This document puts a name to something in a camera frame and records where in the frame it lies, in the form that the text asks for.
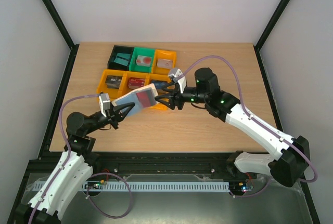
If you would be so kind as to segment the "yellow bin front right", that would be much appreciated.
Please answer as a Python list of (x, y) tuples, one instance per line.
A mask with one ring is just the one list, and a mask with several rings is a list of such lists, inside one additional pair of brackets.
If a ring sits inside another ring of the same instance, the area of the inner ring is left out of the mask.
[[(161, 81), (167, 81), (168, 83), (171, 81), (167, 75), (160, 75), (160, 74), (153, 74), (149, 73), (146, 77), (145, 85), (151, 84), (151, 80), (161, 80)], [(167, 110), (168, 108), (160, 103), (157, 103), (155, 106), (150, 107), (151, 109), (157, 109), (157, 110)]]

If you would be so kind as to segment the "blue card stack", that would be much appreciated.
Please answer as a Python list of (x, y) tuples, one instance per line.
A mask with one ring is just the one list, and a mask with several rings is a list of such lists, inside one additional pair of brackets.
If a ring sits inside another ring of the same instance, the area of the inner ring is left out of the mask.
[(161, 81), (161, 80), (151, 80), (152, 84), (154, 84), (156, 90), (161, 90), (165, 85), (168, 84), (167, 81)]

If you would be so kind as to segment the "white red card stack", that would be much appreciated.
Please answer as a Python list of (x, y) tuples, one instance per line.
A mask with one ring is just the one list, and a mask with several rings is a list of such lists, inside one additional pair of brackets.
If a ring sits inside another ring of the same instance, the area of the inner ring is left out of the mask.
[(144, 55), (138, 55), (136, 58), (136, 64), (138, 66), (142, 67), (149, 67), (152, 62), (152, 57), (150, 56), (144, 56)]

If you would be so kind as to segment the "green storage bin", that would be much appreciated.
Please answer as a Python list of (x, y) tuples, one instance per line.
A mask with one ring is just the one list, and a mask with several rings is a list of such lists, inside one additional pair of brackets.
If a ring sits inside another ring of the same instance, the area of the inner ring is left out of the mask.
[(150, 73), (154, 56), (154, 49), (135, 47), (129, 70), (132, 72)]

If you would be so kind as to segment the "yellow bin front left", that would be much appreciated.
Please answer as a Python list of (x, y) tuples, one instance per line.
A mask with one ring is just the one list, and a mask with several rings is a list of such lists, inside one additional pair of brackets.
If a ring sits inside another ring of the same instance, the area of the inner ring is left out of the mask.
[(119, 92), (119, 89), (111, 89), (111, 88), (107, 88), (106, 86), (106, 77), (108, 75), (114, 75), (114, 76), (121, 76), (123, 77), (123, 74), (124, 74), (125, 71), (121, 71), (121, 70), (110, 70), (110, 69), (106, 69), (103, 71), (102, 75), (101, 75), (101, 78), (100, 78), (100, 81), (99, 81), (99, 84), (97, 86), (97, 89), (96, 89), (96, 93), (99, 94), (99, 93), (107, 93), (110, 97), (110, 99), (117, 99), (119, 96), (118, 96), (118, 92)]

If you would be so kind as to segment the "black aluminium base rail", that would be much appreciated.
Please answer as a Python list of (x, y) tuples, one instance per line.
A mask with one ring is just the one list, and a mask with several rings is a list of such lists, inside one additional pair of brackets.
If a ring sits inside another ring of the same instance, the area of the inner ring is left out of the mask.
[(140, 153), (140, 152), (91, 152), (83, 157), (93, 172), (110, 172), (118, 176), (129, 175), (199, 175), (212, 179), (246, 179), (247, 175), (263, 174), (251, 168), (236, 171), (233, 161), (240, 152), (218, 153)]

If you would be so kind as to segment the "yellow bin front middle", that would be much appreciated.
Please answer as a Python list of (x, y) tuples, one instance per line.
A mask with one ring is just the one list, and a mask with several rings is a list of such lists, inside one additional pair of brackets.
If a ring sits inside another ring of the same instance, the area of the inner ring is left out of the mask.
[(122, 81), (119, 87), (119, 92), (118, 92), (118, 96), (124, 96), (125, 94), (133, 91), (134, 89), (129, 89), (127, 86), (128, 80), (130, 77), (137, 77), (137, 78), (144, 78), (146, 81), (146, 77), (147, 77), (148, 73), (139, 73), (139, 72), (124, 72), (123, 77), (122, 77)]

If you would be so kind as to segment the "black storage bin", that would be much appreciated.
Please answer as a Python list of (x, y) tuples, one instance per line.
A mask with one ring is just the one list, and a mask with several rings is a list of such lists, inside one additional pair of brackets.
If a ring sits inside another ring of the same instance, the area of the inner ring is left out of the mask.
[[(114, 63), (114, 58), (116, 57), (116, 54), (119, 53), (119, 52), (131, 55), (130, 61), (129, 61), (127, 66)], [(132, 59), (133, 52), (134, 52), (134, 47), (114, 45), (114, 47), (112, 49), (112, 52), (111, 52), (111, 55), (110, 55), (110, 58), (109, 58), (108, 63), (107, 63), (107, 69), (128, 71), (129, 66), (130, 66), (130, 62), (131, 62), (131, 59)]]

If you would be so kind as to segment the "red VIP credit card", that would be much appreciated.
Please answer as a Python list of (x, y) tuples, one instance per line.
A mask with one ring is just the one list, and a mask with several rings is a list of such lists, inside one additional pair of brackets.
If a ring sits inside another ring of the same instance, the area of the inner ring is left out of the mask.
[(139, 91), (136, 93), (136, 96), (142, 108), (156, 105), (155, 96), (151, 90)]

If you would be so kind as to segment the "black frame post left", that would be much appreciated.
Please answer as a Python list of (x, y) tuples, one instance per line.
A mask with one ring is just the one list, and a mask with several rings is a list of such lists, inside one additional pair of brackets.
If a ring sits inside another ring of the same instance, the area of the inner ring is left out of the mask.
[(76, 44), (72, 40), (60, 14), (58, 13), (54, 3), (52, 0), (42, 0), (44, 6), (46, 7), (49, 15), (51, 16), (54, 24), (56, 25), (57, 29), (59, 30), (62, 38), (66, 42), (67, 46), (70, 50), (76, 49)]

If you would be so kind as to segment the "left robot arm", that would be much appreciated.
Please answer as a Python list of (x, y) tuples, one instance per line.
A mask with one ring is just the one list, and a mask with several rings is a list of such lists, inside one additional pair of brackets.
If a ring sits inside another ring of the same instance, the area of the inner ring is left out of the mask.
[(60, 223), (67, 207), (83, 183), (98, 171), (99, 155), (92, 152), (95, 139), (88, 134), (107, 125), (117, 129), (135, 106), (133, 102), (113, 106), (86, 116), (73, 112), (67, 117), (66, 145), (54, 170), (28, 204), (15, 210), (16, 223)]

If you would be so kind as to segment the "black frame post right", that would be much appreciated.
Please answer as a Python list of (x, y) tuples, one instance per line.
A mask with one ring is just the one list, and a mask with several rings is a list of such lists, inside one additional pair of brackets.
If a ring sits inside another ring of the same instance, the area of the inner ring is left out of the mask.
[(276, 23), (279, 21), (280, 17), (282, 16), (284, 10), (288, 6), (291, 0), (280, 0), (277, 7), (275, 8), (271, 18), (269, 19), (264, 31), (262, 32), (259, 40), (257, 41), (256, 45), (254, 46), (254, 50), (256, 53), (260, 52), (262, 47), (264, 46), (265, 42), (267, 41), (269, 35), (271, 34), (272, 30), (274, 29)]

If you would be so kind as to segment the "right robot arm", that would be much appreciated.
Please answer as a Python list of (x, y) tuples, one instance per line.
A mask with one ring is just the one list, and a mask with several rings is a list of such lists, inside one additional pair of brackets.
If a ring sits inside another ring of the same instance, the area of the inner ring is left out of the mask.
[(227, 165), (231, 177), (264, 174), (285, 187), (292, 187), (301, 178), (310, 161), (306, 138), (295, 138), (257, 117), (237, 97), (220, 89), (217, 76), (209, 68), (194, 73), (194, 87), (187, 85), (180, 69), (172, 69), (168, 76), (171, 82), (162, 87), (163, 95), (155, 97), (157, 102), (172, 110), (181, 110), (185, 103), (202, 103), (210, 115), (241, 130), (267, 151), (267, 154), (234, 154)]

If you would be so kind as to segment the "black card stack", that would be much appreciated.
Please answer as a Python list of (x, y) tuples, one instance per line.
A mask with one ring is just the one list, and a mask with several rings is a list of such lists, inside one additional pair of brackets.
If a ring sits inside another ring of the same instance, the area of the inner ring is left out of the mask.
[(121, 76), (108, 75), (106, 77), (105, 83), (106, 83), (107, 88), (119, 89), (121, 81), (122, 81)]

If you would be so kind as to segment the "white pink card stack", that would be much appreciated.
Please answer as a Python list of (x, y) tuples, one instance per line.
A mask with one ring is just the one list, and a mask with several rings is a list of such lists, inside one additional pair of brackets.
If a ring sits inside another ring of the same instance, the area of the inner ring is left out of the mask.
[(158, 59), (157, 67), (163, 69), (172, 69), (173, 60), (172, 59)]

